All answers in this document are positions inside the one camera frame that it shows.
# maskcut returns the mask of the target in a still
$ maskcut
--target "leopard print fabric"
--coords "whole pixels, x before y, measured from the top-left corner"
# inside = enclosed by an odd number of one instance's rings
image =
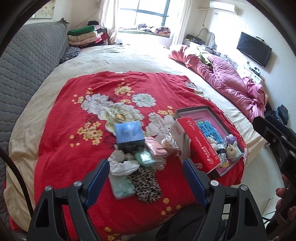
[[[139,200],[150,204],[163,196],[160,186],[157,183],[154,170],[139,167],[137,171],[128,175],[128,178],[135,186]]]

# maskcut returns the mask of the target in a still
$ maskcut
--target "white curtain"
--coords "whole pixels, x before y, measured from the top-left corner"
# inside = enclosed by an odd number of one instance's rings
[[[193,2],[194,0],[181,0],[180,12],[176,20],[176,27],[174,28],[172,45],[182,44],[183,42]]]
[[[102,0],[99,10],[99,23],[108,29],[110,43],[114,43],[118,32],[117,18],[119,0]]]

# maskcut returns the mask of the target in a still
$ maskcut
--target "red and white box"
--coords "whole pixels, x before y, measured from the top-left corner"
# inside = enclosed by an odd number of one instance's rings
[[[206,174],[219,167],[220,159],[191,117],[179,118],[170,129],[181,155],[181,163],[191,158],[195,166]]]

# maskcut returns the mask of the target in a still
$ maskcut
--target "white floor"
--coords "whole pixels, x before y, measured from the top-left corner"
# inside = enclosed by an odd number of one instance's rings
[[[284,187],[281,173],[276,160],[269,147],[262,149],[255,159],[246,167],[242,177],[242,184],[249,187],[258,208],[263,214],[269,199],[275,195],[278,187]],[[225,207],[224,212],[228,212],[229,207]],[[155,234],[159,228],[137,235],[131,241],[151,241],[155,240]]]

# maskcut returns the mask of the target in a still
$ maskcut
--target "window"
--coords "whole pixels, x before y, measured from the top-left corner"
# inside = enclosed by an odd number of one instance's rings
[[[170,0],[120,0],[119,27],[165,26]]]

